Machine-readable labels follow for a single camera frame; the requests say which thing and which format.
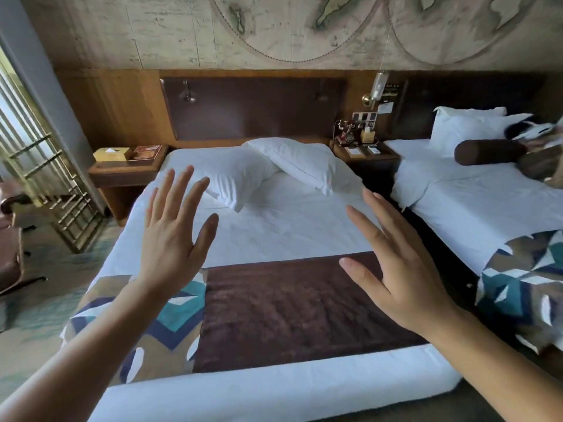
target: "world map wallpaper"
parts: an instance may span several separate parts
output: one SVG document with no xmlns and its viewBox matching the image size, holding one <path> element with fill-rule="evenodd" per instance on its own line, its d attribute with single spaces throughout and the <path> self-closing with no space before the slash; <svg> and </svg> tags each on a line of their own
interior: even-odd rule
<svg viewBox="0 0 563 422">
<path fill-rule="evenodd" d="M 56 67 L 563 68 L 563 0 L 21 1 Z"/>
</svg>

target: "fingernail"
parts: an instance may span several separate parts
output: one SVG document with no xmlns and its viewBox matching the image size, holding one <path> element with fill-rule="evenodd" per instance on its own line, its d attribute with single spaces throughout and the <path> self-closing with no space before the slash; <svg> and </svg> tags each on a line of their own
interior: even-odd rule
<svg viewBox="0 0 563 422">
<path fill-rule="evenodd" d="M 342 258 L 338 263 L 340 263 L 340 266 L 344 269 L 350 268 L 350 260 L 348 258 Z"/>
</svg>

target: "forearm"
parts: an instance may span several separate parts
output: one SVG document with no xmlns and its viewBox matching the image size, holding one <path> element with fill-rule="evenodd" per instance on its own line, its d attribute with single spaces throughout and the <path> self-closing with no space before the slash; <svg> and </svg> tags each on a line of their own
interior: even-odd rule
<svg viewBox="0 0 563 422">
<path fill-rule="evenodd" d="M 24 383 L 2 406 L 0 420 L 87 420 L 111 378 L 165 300 L 138 281 Z"/>
<path fill-rule="evenodd" d="M 551 422 L 563 415 L 559 382 L 460 312 L 429 341 L 508 422 Z"/>
</svg>

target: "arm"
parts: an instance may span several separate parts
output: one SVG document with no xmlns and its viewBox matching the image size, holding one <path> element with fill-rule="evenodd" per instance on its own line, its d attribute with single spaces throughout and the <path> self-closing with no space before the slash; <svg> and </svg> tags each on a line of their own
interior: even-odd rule
<svg viewBox="0 0 563 422">
<path fill-rule="evenodd" d="M 551 422 L 563 415 L 563 390 L 547 373 L 456 306 L 408 222 L 381 196 L 364 191 L 381 229 L 353 207 L 348 216 L 376 253 L 383 278 L 343 258 L 342 268 L 390 318 L 420 334 L 508 422 Z"/>
<path fill-rule="evenodd" d="M 141 269 L 114 303 L 62 348 L 0 406 L 2 421 L 85 421 L 123 359 L 167 300 L 189 283 L 206 259 L 218 216 L 191 242 L 195 211 L 209 184 L 202 179 L 182 198 L 188 167 L 173 186 L 174 171 L 155 190 L 146 212 Z"/>
</svg>

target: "hand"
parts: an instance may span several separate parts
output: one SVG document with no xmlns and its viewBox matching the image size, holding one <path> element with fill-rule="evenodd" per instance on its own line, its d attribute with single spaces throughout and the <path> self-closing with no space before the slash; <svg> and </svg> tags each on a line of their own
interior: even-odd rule
<svg viewBox="0 0 563 422">
<path fill-rule="evenodd" d="M 219 223 L 219 216 L 213 213 L 193 243 L 195 211 L 209 186 L 209 178 L 201 179 L 182 203 L 193 173 L 194 167 L 188 166 L 173 184 L 174 170 L 169 170 L 162 187 L 153 191 L 146 209 L 141 269 L 137 281 L 151 294 L 166 300 L 199 272 Z"/>
<path fill-rule="evenodd" d="M 350 258 L 342 258 L 340 264 L 385 314 L 428 339 L 437 326 L 456 319 L 461 310 L 446 293 L 438 270 L 414 228 L 382 196 L 364 190 L 364 200 L 382 229 L 351 206 L 347 207 L 347 213 L 372 246 L 383 278 L 380 281 Z"/>
</svg>

